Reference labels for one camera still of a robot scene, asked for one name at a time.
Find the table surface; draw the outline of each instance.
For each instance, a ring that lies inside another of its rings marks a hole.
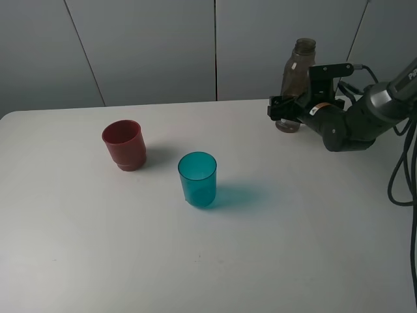
[[[4,117],[0,312],[413,312],[411,211],[386,196],[392,147],[330,153],[306,127],[279,132],[267,104]],[[139,171],[101,140],[119,119],[142,126]],[[184,201],[177,164],[192,151],[218,162],[210,209]]]

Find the translucent cup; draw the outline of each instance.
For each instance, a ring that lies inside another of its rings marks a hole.
[[[206,152],[192,152],[178,163],[185,200],[206,207],[216,197],[216,160]]]

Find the cup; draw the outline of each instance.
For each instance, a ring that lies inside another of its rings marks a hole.
[[[185,155],[178,163],[185,200],[195,207],[206,207],[216,197],[216,160],[206,152]]]
[[[102,139],[111,158],[122,171],[136,171],[145,163],[146,147],[137,122],[114,122],[104,129]]]

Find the red cup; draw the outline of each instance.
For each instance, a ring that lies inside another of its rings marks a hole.
[[[137,122],[114,122],[103,130],[102,139],[111,158],[121,170],[136,171],[145,163],[146,147]]]

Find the plastic bottle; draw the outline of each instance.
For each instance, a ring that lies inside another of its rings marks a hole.
[[[297,97],[308,88],[308,68],[315,64],[315,40],[300,38],[287,64],[285,64],[281,96]],[[282,119],[275,122],[283,132],[296,132],[300,123]]]

